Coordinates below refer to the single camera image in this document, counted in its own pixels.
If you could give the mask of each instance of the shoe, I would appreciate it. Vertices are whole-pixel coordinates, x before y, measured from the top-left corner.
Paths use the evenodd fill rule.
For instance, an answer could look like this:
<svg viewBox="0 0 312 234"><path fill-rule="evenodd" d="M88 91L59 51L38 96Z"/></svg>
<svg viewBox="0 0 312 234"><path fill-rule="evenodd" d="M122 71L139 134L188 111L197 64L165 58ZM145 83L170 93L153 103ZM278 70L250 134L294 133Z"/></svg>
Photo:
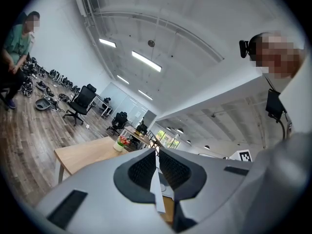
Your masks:
<svg viewBox="0 0 312 234"><path fill-rule="evenodd" d="M12 99L7 100L8 104L9 104L9 108L11 109L15 109L16 105L14 103L14 101Z"/></svg>

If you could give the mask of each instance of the ceiling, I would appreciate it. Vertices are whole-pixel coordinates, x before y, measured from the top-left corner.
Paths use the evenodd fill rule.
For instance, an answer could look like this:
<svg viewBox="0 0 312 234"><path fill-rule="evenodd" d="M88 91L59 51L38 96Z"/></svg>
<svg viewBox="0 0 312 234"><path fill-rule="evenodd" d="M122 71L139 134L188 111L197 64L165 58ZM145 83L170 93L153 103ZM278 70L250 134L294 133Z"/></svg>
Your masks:
<svg viewBox="0 0 312 234"><path fill-rule="evenodd" d="M237 150L249 149L254 156L260 150L274 146L282 139L282 129L266 112L268 90L231 101L217 107L182 114L157 121L162 126L182 128L180 140L191 141L202 150L230 156ZM286 118L281 118L284 126ZM173 135L175 130L168 131Z"/></svg>
<svg viewBox="0 0 312 234"><path fill-rule="evenodd" d="M279 0L85 0L85 6L90 9L90 39L108 73L126 79L130 90L146 93L164 112L185 100L186 91L201 77L230 59L239 40L283 13ZM116 48L101 44L99 38L115 42ZM160 65L161 72L133 58L132 51ZM157 123L181 127L181 140L189 139L198 148L208 144L225 156L235 148L257 152L282 137L280 126L265 111L267 91L258 89L253 95Z"/></svg>
<svg viewBox="0 0 312 234"><path fill-rule="evenodd" d="M264 0L89 1L89 30L109 72L163 109L225 59L247 32L274 19L278 11L278 5L268 7ZM101 44L98 38L117 47ZM155 42L154 48L148 40ZM133 58L133 50L160 65L161 72Z"/></svg>

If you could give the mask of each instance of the fluorescent light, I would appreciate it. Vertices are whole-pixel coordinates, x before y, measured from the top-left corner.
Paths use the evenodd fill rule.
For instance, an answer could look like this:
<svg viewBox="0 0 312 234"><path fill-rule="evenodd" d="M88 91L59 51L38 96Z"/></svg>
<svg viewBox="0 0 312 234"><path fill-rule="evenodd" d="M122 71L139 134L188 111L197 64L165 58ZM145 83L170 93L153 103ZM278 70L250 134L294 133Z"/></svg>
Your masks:
<svg viewBox="0 0 312 234"><path fill-rule="evenodd" d="M141 56L137 52L132 51L132 56L135 57L135 58L138 58L140 61L142 61L142 62L146 63L147 65L151 66L152 68L156 69L158 72L161 71L161 67L159 65L157 65L154 62L152 62L151 60L148 60L144 56Z"/></svg>
<svg viewBox="0 0 312 234"><path fill-rule="evenodd" d="M121 80L123 80L124 82L126 82L127 84L129 84L129 82L127 82L124 78L120 77L119 75L117 75L117 77Z"/></svg>
<svg viewBox="0 0 312 234"><path fill-rule="evenodd" d="M114 42L111 42L111 41L107 41L107 40L103 40L103 39L99 39L99 41L101 42L101 43L104 43L104 44L106 44L106 45L110 45L111 47L113 47L113 48L116 48L116 44L114 43Z"/></svg>
<svg viewBox="0 0 312 234"><path fill-rule="evenodd" d="M141 90L138 90L141 94L145 95L148 99L153 100L152 98L150 98L148 95L144 94Z"/></svg>

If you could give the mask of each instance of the jeans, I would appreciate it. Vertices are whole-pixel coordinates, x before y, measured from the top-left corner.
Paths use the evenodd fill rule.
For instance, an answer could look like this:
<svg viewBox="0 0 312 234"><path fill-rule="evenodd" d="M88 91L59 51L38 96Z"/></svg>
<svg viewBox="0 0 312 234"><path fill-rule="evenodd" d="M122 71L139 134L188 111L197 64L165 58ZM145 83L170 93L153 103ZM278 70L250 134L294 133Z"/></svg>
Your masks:
<svg viewBox="0 0 312 234"><path fill-rule="evenodd" d="M25 75L20 68L17 70L15 75L8 72L8 69L8 66L3 64L0 65L0 87L10 88L10 92L6 96L7 100L13 99L25 81Z"/></svg>

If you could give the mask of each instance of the flower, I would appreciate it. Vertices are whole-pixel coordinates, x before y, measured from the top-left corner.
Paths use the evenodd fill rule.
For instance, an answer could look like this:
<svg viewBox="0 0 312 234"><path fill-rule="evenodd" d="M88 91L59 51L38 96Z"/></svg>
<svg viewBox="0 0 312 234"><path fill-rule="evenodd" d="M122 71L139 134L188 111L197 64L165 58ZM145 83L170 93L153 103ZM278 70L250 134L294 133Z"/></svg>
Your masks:
<svg viewBox="0 0 312 234"><path fill-rule="evenodd" d="M124 145L129 145L130 144L130 140L128 140L125 136L119 136L117 143L120 146L124 146Z"/></svg>

